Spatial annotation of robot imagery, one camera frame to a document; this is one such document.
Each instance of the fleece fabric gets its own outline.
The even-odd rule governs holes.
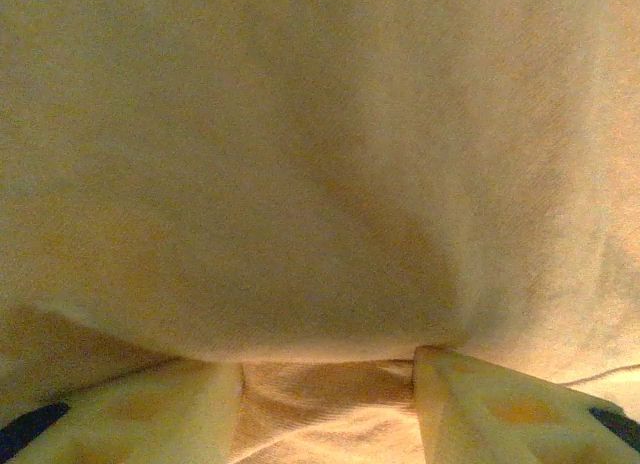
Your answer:
[[[233,462],[421,462],[418,346],[640,418],[640,0],[0,0],[0,424],[245,364]]]

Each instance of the towel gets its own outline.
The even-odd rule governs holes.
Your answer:
[[[233,462],[421,462],[413,351],[638,419],[638,0],[0,0],[0,420],[240,361]]]

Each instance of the cream plastic object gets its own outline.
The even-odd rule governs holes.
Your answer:
[[[174,361],[74,392],[9,464],[224,463],[241,388],[240,365]]]
[[[453,352],[419,348],[414,386],[427,464],[632,464],[589,414],[611,402]]]

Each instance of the blanket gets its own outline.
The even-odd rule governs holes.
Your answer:
[[[638,419],[638,4],[0,0],[0,425],[239,361],[233,462],[421,462],[423,345]]]

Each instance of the yellow plastic part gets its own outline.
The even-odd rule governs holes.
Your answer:
[[[227,462],[242,390],[235,364],[174,361],[62,400],[71,409],[10,464]]]
[[[633,464],[638,453],[588,410],[615,404],[433,348],[415,354],[427,464]]]

